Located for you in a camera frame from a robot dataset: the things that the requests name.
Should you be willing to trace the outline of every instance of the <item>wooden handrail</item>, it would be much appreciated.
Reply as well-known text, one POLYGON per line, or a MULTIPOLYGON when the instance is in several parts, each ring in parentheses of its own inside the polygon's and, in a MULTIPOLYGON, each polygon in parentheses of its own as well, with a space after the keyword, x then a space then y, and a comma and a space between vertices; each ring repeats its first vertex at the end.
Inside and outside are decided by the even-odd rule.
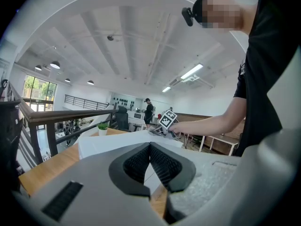
POLYGON ((70 119, 81 119, 85 117, 98 116, 103 114, 115 113, 118 110, 78 110, 78 111, 45 111, 45 112, 35 112, 33 111, 20 97, 13 85, 9 84, 13 92, 15 99, 20 99, 21 103, 19 108, 24 115, 24 118, 32 125, 44 125, 48 122, 59 122, 68 121, 70 119))
POLYGON ((31 119, 31 115, 32 113, 34 112, 33 109, 31 109, 26 103, 25 101, 22 99, 22 97, 20 97, 20 95, 17 93, 17 91, 15 90, 15 88, 13 87, 13 85, 11 83, 9 83, 9 86, 10 86, 10 89, 12 90, 13 92, 13 95, 14 95, 14 99, 15 100, 20 100, 21 103, 18 105, 24 118, 27 120, 27 121, 30 121, 31 119))

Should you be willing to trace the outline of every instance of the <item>camera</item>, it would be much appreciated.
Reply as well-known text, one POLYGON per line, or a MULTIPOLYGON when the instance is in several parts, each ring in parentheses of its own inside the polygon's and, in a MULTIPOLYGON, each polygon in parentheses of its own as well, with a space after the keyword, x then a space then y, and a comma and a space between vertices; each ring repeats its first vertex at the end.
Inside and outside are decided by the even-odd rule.
POLYGON ((193 13, 191 11, 191 8, 183 8, 182 9, 182 15, 189 27, 193 26, 193 13))

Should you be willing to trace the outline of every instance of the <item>white table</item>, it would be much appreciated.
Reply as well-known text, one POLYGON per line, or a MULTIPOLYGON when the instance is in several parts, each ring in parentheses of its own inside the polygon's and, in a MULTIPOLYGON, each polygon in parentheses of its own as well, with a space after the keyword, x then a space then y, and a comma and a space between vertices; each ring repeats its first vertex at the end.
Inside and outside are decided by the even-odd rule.
MULTIPOLYGON (((211 142, 211 145, 210 145, 210 150, 212 149, 214 139, 230 144, 231 145, 231 149, 230 149, 230 152, 229 152, 229 156, 232 156, 233 149, 234 149, 234 147, 239 142, 238 139, 235 139, 235 138, 232 138, 232 137, 228 137, 228 136, 217 135, 217 136, 209 136, 209 137, 212 138, 212 142, 211 142)), ((202 139, 202 142, 201 142, 201 146, 199 148, 199 152, 202 151, 204 141, 205 141, 205 136, 203 136, 203 139, 202 139)))
POLYGON ((55 135, 56 139, 59 139, 59 138, 64 137, 64 136, 65 136, 65 133, 63 133, 63 132, 57 133, 57 134, 55 135))
POLYGON ((128 123, 140 125, 141 126, 140 130, 144 130, 144 128, 146 127, 145 126, 145 121, 143 119, 137 119, 137 118, 129 117, 128 118, 128 123))

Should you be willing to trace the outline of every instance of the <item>black cap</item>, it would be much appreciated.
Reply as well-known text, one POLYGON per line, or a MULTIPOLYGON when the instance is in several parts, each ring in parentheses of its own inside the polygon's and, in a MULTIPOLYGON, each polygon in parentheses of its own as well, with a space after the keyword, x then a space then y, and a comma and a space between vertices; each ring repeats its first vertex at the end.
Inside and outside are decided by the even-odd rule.
POLYGON ((203 16, 203 0, 196 0, 192 8, 192 14, 196 21, 203 25, 204 27, 208 27, 207 18, 203 16))

